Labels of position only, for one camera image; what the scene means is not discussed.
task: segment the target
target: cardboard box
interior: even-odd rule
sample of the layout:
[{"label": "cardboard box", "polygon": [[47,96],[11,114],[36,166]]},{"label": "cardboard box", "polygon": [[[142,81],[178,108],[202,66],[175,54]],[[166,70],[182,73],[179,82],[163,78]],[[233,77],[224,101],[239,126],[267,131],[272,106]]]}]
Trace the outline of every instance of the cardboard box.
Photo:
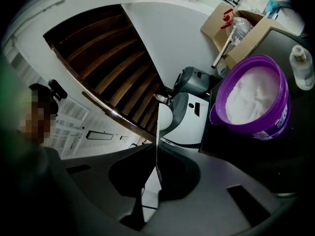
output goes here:
[{"label": "cardboard box", "polygon": [[221,26],[226,24],[223,20],[223,14],[231,8],[233,9],[236,17],[246,18],[254,26],[254,28],[237,46],[233,48],[233,50],[225,53],[224,61],[230,69],[249,55],[270,27],[288,31],[275,20],[267,19],[262,15],[253,12],[236,10],[222,2],[216,7],[214,12],[209,16],[200,29],[213,40],[219,51],[222,50],[228,38],[226,29],[221,29]]}]

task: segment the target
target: plastic bottle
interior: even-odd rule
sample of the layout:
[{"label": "plastic bottle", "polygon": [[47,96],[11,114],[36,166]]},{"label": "plastic bottle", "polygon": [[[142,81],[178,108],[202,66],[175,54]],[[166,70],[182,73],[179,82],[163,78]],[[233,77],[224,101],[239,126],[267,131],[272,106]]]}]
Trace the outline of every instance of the plastic bottle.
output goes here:
[{"label": "plastic bottle", "polygon": [[315,84],[315,76],[310,52],[300,45],[295,45],[289,60],[297,86],[302,90],[312,89]]},{"label": "plastic bottle", "polygon": [[160,94],[153,94],[153,96],[160,102],[166,104],[167,98]]}]

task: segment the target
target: white powder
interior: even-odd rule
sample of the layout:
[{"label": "white powder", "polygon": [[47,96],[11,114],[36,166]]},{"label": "white powder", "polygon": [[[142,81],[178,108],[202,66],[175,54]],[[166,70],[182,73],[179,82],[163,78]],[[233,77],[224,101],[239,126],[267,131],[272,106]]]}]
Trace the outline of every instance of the white powder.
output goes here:
[{"label": "white powder", "polygon": [[248,70],[226,100],[225,111],[230,123],[249,123],[265,114],[277,97],[279,85],[279,76],[271,69]]}]

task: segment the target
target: purple bucket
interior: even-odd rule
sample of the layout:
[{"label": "purple bucket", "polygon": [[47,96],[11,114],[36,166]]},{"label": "purple bucket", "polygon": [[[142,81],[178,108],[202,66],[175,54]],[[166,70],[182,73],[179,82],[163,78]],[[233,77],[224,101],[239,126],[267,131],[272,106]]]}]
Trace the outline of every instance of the purple bucket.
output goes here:
[{"label": "purple bucket", "polygon": [[[269,110],[260,118],[241,125],[231,124],[225,112],[226,100],[239,79],[251,68],[272,69],[280,81],[278,95]],[[250,135],[253,138],[268,140],[278,136],[285,128],[290,115],[290,97],[285,75],[279,66],[268,56],[250,56],[238,63],[222,82],[216,103],[210,112],[213,124],[225,124],[231,131]]]}]

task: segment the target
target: black table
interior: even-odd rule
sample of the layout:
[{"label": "black table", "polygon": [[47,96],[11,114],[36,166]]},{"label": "black table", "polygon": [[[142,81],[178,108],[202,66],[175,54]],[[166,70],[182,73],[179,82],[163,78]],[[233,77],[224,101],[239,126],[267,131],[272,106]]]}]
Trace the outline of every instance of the black table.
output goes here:
[{"label": "black table", "polygon": [[[206,124],[201,152],[224,159],[260,181],[274,193],[293,193],[307,181],[314,150],[315,87],[303,91],[295,83],[289,54],[297,44],[294,37],[271,30],[251,55],[268,55],[283,70],[289,87],[291,113],[286,129],[275,139],[247,138],[225,125]],[[277,48],[271,43],[277,42]],[[211,90],[210,106],[220,84]]]}]

